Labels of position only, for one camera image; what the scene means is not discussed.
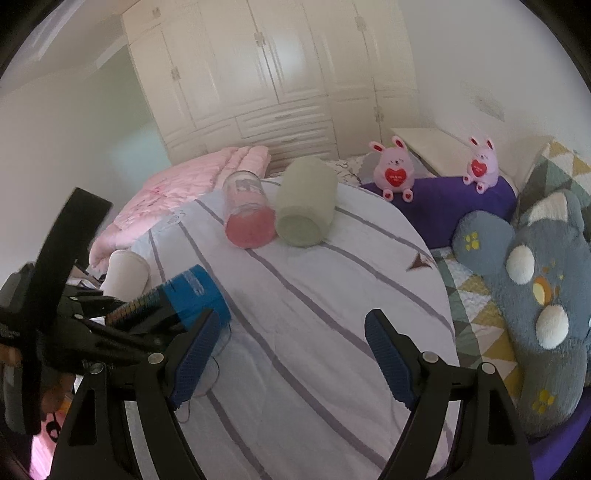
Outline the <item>striped white round cushion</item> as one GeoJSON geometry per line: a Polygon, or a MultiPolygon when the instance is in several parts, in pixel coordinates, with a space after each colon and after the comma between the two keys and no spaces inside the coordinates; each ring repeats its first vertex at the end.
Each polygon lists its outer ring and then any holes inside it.
{"type": "Polygon", "coordinates": [[[450,304],[427,247],[401,212],[339,185],[328,237],[231,245],[213,192],[134,244],[158,285],[201,266],[231,321],[179,412],[209,479],[375,479],[408,419],[365,338],[379,309],[422,351],[458,361],[450,304]]]}

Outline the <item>folded pink quilt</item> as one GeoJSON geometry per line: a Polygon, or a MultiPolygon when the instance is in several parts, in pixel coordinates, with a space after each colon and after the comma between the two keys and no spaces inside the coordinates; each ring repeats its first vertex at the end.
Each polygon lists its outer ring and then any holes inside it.
{"type": "Polygon", "coordinates": [[[90,267],[106,272],[113,252],[129,248],[181,205],[221,189],[225,179],[236,171],[263,177],[269,165],[266,146],[226,147],[154,174],[94,240],[90,267]]]}

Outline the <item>white paper cup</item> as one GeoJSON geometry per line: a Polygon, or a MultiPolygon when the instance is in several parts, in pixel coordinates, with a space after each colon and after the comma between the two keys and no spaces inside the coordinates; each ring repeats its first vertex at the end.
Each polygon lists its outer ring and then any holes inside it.
{"type": "Polygon", "coordinates": [[[148,263],[129,250],[117,250],[109,258],[101,291],[104,295],[129,302],[139,297],[150,277],[148,263]]]}

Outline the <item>cream white wardrobe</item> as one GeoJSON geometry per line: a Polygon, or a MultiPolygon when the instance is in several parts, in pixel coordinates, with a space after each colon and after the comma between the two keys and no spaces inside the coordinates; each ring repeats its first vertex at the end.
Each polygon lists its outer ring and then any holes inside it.
{"type": "Polygon", "coordinates": [[[349,158],[421,123],[395,1],[139,1],[122,24],[174,164],[249,145],[276,167],[349,158]]]}

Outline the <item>purple pillow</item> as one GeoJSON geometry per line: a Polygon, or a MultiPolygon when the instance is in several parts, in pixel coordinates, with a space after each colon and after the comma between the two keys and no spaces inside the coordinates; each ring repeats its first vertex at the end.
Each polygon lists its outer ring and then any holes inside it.
{"type": "Polygon", "coordinates": [[[430,249],[451,246],[459,222],[471,212],[485,211],[509,222],[517,204],[512,187],[502,177],[484,194],[479,194],[474,185],[466,186],[461,177],[419,178],[413,193],[412,202],[397,196],[392,204],[430,249]]]}

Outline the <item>triangle pattern quilt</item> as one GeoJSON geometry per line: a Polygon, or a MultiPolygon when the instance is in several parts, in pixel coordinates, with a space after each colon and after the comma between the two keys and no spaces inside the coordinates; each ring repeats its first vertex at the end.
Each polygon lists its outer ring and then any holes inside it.
{"type": "Polygon", "coordinates": [[[449,248],[432,255],[447,290],[460,365],[474,369],[484,362],[493,364],[512,400],[518,401],[522,371],[504,318],[483,279],[458,262],[449,248]]]}

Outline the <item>pink bunny plush left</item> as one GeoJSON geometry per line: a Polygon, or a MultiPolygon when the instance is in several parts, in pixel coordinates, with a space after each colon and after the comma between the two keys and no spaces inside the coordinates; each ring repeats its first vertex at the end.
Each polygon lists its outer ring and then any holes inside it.
{"type": "Polygon", "coordinates": [[[382,197],[392,202],[394,195],[401,194],[406,203],[414,200],[415,167],[408,147],[399,136],[392,137],[393,146],[372,141],[370,149],[380,154],[374,169],[374,183],[381,190],[382,197]]]}

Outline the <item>blue printed cup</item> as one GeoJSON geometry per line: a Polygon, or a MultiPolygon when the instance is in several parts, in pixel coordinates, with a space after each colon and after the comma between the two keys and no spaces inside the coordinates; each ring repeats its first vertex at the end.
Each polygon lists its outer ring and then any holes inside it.
{"type": "Polygon", "coordinates": [[[185,270],[105,317],[105,325],[129,334],[144,334],[177,324],[189,331],[204,310],[216,313],[221,327],[231,313],[221,290],[201,266],[185,270]]]}

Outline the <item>triangle pattern pillow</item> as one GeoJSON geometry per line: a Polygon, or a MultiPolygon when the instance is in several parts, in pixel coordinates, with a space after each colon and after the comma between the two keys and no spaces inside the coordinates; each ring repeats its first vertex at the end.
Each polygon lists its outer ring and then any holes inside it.
{"type": "Polygon", "coordinates": [[[537,201],[557,190],[569,190],[579,199],[585,227],[590,228],[590,161],[552,140],[538,155],[521,190],[514,219],[537,201]]]}

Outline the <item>grey blue plush toy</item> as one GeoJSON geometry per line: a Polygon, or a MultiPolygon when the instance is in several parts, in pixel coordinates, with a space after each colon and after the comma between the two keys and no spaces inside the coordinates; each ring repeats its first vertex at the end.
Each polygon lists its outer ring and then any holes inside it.
{"type": "Polygon", "coordinates": [[[517,412],[526,435],[547,435],[573,415],[590,374],[590,245],[578,198],[555,191],[517,225],[470,212],[452,250],[501,311],[523,372],[517,412]]]}

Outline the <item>pink transparent cup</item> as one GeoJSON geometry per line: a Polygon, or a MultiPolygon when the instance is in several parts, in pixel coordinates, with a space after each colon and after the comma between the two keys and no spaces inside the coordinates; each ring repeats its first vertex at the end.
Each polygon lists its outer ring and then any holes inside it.
{"type": "Polygon", "coordinates": [[[249,171],[236,171],[222,185],[224,232],[233,245],[256,249],[276,237],[276,212],[264,193],[262,181],[249,171]]]}

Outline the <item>pale green cup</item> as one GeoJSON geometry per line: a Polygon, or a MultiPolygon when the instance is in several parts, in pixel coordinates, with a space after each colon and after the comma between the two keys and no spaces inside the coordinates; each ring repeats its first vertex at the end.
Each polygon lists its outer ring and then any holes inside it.
{"type": "Polygon", "coordinates": [[[290,246],[322,243],[335,216],[338,177],[317,157],[297,158],[276,193],[276,233],[290,246]]]}

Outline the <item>cream flat pillow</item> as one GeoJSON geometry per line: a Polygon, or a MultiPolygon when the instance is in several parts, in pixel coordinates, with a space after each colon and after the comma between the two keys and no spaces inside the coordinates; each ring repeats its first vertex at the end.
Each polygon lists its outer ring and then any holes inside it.
{"type": "Polygon", "coordinates": [[[393,127],[392,132],[401,137],[408,150],[436,176],[452,177],[467,173],[475,148],[471,142],[463,143],[438,128],[393,127]]]}

